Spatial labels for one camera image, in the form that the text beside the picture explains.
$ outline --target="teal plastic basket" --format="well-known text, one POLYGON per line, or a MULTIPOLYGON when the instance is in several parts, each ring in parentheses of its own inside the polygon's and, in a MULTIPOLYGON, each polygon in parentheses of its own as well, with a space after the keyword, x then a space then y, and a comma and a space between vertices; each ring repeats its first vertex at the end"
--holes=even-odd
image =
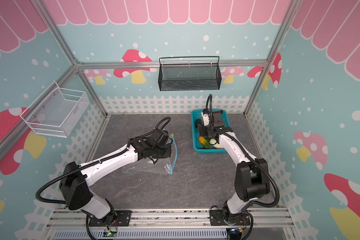
MULTIPOLYGON (((202 109, 193 110, 191 112, 193 148, 196 151, 198 151, 199 153, 202 153, 202 154, 206 154, 206 153, 226 153, 227 151, 224 148, 223 149, 221 149, 221 148, 217 149, 217 148, 213 148, 213 147, 212 147, 212 149, 204 149, 203 148, 202 144, 199 142, 199 137, 200 137, 199 131, 195 127, 195 121, 198 118, 203 120, 202 109)), ((224 122, 225 126, 231 126, 229 124, 227 112, 224 111, 224 110, 223 110, 222 118, 223 118, 223 122, 224 122)))

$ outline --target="wall-mounted basket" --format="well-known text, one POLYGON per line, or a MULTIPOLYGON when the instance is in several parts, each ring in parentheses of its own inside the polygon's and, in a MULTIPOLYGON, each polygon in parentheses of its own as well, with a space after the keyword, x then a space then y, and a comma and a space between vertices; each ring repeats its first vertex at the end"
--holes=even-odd
POLYGON ((219 59, 218 56, 159 58, 160 91, 219 90, 219 59))
POLYGON ((34 108, 31 106, 20 117, 40 135, 68 137, 89 105, 86 92, 60 88, 56 82, 55 88, 49 91, 34 108))

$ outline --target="metal base rail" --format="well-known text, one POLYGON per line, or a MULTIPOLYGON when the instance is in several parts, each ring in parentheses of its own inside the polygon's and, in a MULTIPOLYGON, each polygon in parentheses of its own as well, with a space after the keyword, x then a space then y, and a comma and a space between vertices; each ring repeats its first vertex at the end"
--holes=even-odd
MULTIPOLYGON (((211 226, 209 208, 181 209, 123 209, 131 210, 128 227, 118 227, 119 231, 141 229, 224 229, 230 226, 211 226)), ((253 215, 254 228, 283 228, 286 239, 299 239, 287 208, 248 208, 253 215)), ((49 220, 42 240, 53 239, 58 230, 83 230, 85 217, 81 211, 56 209, 49 220)), ((90 227, 91 231, 103 232, 105 227, 90 227)))

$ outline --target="plastic bag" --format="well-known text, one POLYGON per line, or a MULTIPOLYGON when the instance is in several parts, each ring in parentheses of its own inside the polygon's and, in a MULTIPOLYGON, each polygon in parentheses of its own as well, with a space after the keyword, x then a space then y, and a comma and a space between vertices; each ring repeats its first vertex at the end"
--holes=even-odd
POLYGON ((169 136, 173 139, 170 157, 159 159, 156 164, 153 164, 152 160, 149 158, 144 158, 123 166, 121 168, 121 172, 125 174, 134 174, 136 171, 143 171, 158 174, 172 174, 177 159, 177 147, 173 133, 171 133, 169 136))

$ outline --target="black wire basket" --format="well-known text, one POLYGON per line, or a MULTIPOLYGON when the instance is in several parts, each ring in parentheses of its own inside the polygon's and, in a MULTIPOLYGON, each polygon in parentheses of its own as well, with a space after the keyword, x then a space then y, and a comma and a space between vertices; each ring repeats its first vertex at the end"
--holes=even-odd
POLYGON ((219 90, 219 59, 218 56, 159 58, 160 91, 219 90))

